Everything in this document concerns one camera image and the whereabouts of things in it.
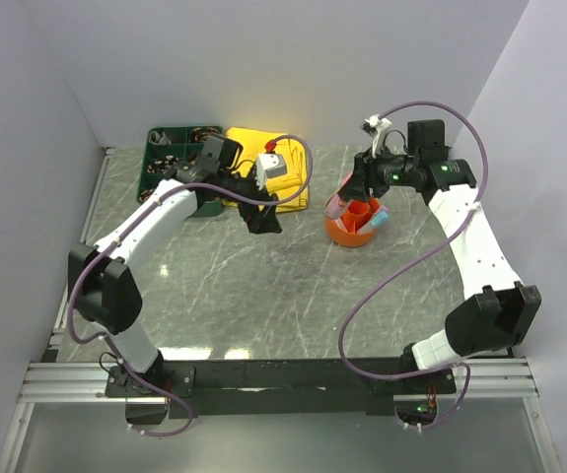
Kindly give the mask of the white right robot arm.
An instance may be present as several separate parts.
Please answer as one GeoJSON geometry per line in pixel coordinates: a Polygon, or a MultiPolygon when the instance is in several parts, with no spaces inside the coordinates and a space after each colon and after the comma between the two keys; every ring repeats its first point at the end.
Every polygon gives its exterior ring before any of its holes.
{"type": "Polygon", "coordinates": [[[356,156],[338,197],[368,200],[383,196],[393,186],[420,193],[446,236],[426,254],[451,249],[461,275],[463,301],[446,316],[440,331],[404,349],[399,374],[368,372],[347,357],[341,360],[361,376],[400,380],[408,391],[421,392],[433,382],[435,371],[521,344],[541,305],[541,295],[536,286],[523,283],[503,254],[481,206],[487,181],[475,179],[466,161],[451,158],[443,120],[410,122],[401,154],[385,147],[391,131],[387,118],[374,115],[363,128],[372,137],[372,145],[356,156]]]}

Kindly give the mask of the orange round divided container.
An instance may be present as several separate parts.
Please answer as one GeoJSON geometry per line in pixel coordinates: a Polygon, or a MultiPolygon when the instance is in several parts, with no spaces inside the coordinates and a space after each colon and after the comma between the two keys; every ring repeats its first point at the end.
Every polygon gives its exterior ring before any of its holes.
{"type": "Polygon", "coordinates": [[[379,200],[371,198],[367,202],[352,201],[349,208],[337,220],[324,218],[325,230],[332,241],[338,245],[355,248],[368,244],[377,233],[377,228],[370,232],[359,232],[371,216],[379,209],[386,209],[379,200]]]}

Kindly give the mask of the clear tube blue cap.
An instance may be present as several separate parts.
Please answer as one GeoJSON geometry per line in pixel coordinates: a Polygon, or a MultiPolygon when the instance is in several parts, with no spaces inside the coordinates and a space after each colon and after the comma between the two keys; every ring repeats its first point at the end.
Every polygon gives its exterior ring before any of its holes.
{"type": "Polygon", "coordinates": [[[369,221],[369,225],[371,229],[375,229],[385,223],[389,218],[389,213],[387,211],[379,211],[376,213],[371,220],[369,221]]]}

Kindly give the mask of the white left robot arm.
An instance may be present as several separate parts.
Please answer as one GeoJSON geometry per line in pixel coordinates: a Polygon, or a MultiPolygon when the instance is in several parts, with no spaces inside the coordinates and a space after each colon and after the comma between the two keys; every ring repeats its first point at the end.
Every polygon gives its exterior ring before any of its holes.
{"type": "Polygon", "coordinates": [[[68,256],[70,314],[95,325],[116,358],[130,371],[129,383],[151,396],[166,386],[164,357],[151,342],[139,315],[143,298],[135,274],[156,246],[204,203],[237,202],[253,234],[279,234],[274,192],[267,184],[286,170],[285,160],[268,147],[247,175],[236,172],[240,143],[218,134],[207,137],[191,159],[171,166],[153,193],[115,231],[93,245],[76,244],[68,256]]]}

